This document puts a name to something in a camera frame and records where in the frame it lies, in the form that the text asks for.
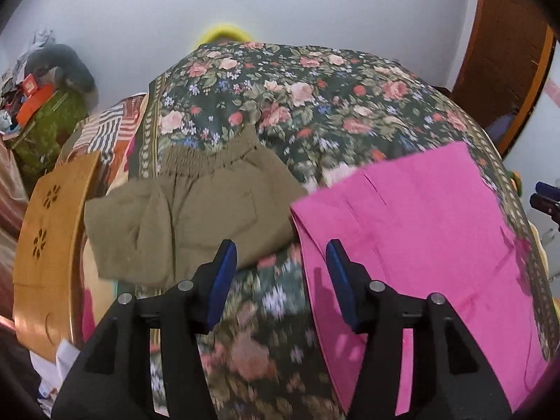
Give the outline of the pink pants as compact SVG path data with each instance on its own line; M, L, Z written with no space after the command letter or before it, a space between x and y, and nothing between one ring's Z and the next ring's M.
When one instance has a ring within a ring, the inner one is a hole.
M292 204L325 364L344 408L365 339L344 322L328 242L397 292L443 294L476 339L513 408L546 369L525 275L529 244L507 226L463 142L357 169Z

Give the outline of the olive green pants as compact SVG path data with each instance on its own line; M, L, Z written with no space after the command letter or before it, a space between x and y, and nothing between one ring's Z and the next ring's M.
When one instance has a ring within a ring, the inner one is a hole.
M248 125L214 153L169 147L156 177L88 201L84 224L101 278L167 288L224 240L236 244L239 268L289 244L291 205L306 193Z

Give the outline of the floral green bedspread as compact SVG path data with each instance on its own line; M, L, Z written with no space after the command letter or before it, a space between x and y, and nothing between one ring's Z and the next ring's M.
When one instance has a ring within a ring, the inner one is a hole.
M309 191L355 167L452 141L467 144L521 253L535 357L512 376L536 380L559 341L536 240L502 158L456 103L400 64L355 50L282 44L206 44L149 86L128 158L130 178L154 177L170 146L216 152L247 124ZM199 341L221 419L338 419L304 280L290 244L236 275L222 321Z

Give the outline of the brown wooden door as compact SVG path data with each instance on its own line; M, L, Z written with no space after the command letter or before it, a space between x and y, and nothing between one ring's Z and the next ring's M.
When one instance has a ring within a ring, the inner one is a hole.
M552 28L533 0L477 0L452 99L481 127L511 122L496 142L512 147L540 95L555 46Z

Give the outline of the green patterned box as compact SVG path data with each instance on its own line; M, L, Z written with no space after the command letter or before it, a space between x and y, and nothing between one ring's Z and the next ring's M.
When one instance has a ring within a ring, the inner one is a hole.
M7 142L26 184L34 184L54 168L64 142L86 116L83 97L73 89L60 88L35 112L20 134Z

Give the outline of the striped patterned blanket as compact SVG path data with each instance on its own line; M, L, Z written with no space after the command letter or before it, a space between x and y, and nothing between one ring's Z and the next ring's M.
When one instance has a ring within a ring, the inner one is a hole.
M64 142L55 166L61 167L79 156L99 152L100 184L107 190L140 127L146 99L146 93L136 94L79 121Z

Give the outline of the orange box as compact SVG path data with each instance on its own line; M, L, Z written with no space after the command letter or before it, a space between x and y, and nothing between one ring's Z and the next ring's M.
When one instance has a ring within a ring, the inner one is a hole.
M38 89L22 104L16 120L21 127L24 127L31 117L51 98L56 91L53 84L46 84Z

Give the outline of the grey plush toy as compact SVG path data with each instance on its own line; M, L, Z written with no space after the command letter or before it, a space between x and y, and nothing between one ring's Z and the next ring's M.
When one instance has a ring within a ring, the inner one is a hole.
M95 80L74 49L66 44L48 44L28 55L25 76L32 74L36 80L54 69L53 81L57 86L66 85L79 93L94 90Z

